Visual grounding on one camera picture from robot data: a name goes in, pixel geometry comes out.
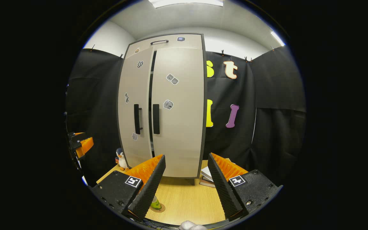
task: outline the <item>wooden table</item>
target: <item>wooden table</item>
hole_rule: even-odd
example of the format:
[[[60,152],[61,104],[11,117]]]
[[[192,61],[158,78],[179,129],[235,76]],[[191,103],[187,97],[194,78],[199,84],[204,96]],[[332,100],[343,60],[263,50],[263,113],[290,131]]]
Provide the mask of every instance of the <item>wooden table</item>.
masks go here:
[[[203,160],[202,169],[207,167],[207,162]],[[97,183],[115,170],[124,173],[117,165],[98,179]],[[200,185],[200,178],[195,179],[195,185],[191,185],[188,179],[163,176],[156,197],[165,205],[165,211],[159,213],[149,209],[146,218],[174,225],[180,225],[187,220],[202,225],[225,220],[216,188]]]

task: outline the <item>ceiling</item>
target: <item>ceiling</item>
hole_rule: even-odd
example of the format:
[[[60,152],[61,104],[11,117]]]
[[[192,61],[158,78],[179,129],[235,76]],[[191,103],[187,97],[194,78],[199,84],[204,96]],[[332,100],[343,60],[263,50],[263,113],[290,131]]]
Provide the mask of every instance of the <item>ceiling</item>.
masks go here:
[[[142,0],[119,12],[111,22],[129,32],[135,39],[153,32],[179,27],[210,27],[223,29],[250,38],[267,49],[279,47],[269,28],[261,19],[242,6],[224,0],[224,6],[184,3],[155,9]]]

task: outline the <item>checkered sticker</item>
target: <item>checkered sticker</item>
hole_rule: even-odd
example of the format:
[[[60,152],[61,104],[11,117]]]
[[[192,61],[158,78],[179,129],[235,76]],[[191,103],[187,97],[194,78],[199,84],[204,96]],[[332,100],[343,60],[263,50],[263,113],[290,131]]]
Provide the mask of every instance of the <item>checkered sticker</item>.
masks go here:
[[[229,181],[231,182],[231,184],[236,187],[238,185],[241,185],[243,183],[245,183],[244,178],[242,178],[241,176],[235,176],[233,178],[230,178]]]
[[[129,178],[126,180],[126,184],[133,186],[135,188],[137,188],[137,186],[139,185],[141,179],[140,178],[136,178],[134,176],[129,176]]]
[[[143,65],[144,61],[137,62],[137,69],[140,68]]]

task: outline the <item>ceiling light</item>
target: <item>ceiling light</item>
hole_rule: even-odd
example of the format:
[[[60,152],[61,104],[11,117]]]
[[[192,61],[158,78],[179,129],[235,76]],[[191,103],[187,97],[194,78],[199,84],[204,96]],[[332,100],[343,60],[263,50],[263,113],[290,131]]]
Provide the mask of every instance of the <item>ceiling light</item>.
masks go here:
[[[155,8],[180,3],[203,3],[221,7],[224,5],[223,0],[149,0],[149,2],[151,2]]]
[[[275,32],[271,32],[272,36],[279,42],[279,44],[281,46],[284,46],[285,44],[282,42],[282,40],[279,38],[279,36],[277,34],[275,34]]]

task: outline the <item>cork coaster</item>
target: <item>cork coaster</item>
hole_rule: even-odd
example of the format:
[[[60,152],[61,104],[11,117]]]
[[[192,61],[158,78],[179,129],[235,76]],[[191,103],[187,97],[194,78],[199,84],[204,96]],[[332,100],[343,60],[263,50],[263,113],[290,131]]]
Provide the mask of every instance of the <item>cork coaster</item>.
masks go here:
[[[155,210],[153,207],[151,207],[150,206],[150,209],[152,210],[152,211],[155,211],[155,212],[164,212],[165,211],[165,206],[162,204],[162,203],[160,203],[160,205],[161,205],[161,209],[160,210]]]

